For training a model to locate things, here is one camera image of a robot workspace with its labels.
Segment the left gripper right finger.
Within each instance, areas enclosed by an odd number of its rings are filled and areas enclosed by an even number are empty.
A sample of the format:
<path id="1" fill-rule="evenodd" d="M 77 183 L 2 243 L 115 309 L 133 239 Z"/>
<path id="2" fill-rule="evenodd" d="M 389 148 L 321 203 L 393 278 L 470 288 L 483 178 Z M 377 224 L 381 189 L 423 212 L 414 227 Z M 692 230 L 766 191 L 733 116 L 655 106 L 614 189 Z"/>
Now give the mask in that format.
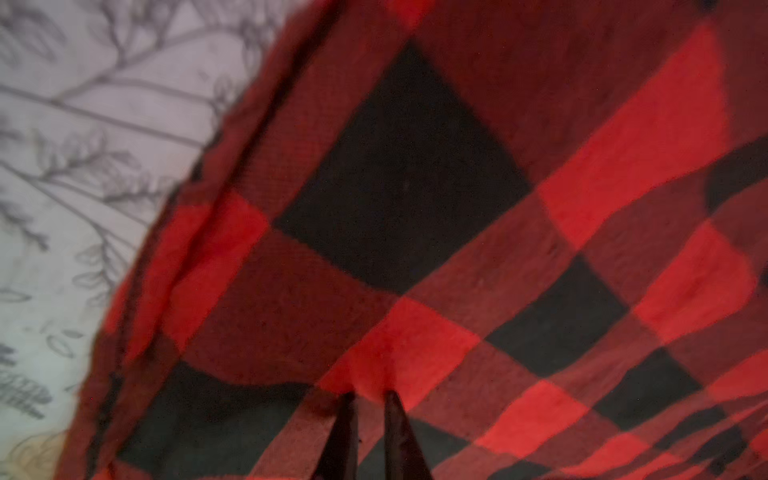
<path id="1" fill-rule="evenodd" d="M 387 480 L 432 480 L 399 395 L 385 395 L 385 476 Z"/>

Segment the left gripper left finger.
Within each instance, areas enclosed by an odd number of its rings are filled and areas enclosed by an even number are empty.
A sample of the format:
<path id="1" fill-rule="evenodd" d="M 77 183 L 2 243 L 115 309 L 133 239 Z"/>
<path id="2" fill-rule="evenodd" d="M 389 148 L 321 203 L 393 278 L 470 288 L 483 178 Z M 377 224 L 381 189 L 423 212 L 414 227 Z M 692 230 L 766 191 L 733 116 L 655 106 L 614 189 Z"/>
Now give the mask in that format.
<path id="1" fill-rule="evenodd" d="M 341 396 L 336 420 L 317 462 L 312 480 L 355 480 L 359 446 L 356 395 Z"/>

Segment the red black plaid shirt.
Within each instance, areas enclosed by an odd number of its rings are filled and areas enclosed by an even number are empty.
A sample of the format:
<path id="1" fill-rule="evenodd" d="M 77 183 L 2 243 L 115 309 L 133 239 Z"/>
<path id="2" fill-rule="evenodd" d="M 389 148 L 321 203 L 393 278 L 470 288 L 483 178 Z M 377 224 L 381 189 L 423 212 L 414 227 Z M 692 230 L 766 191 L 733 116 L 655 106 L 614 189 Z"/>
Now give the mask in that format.
<path id="1" fill-rule="evenodd" d="M 315 1 L 152 227 L 59 479 L 767 475 L 767 5 Z"/>

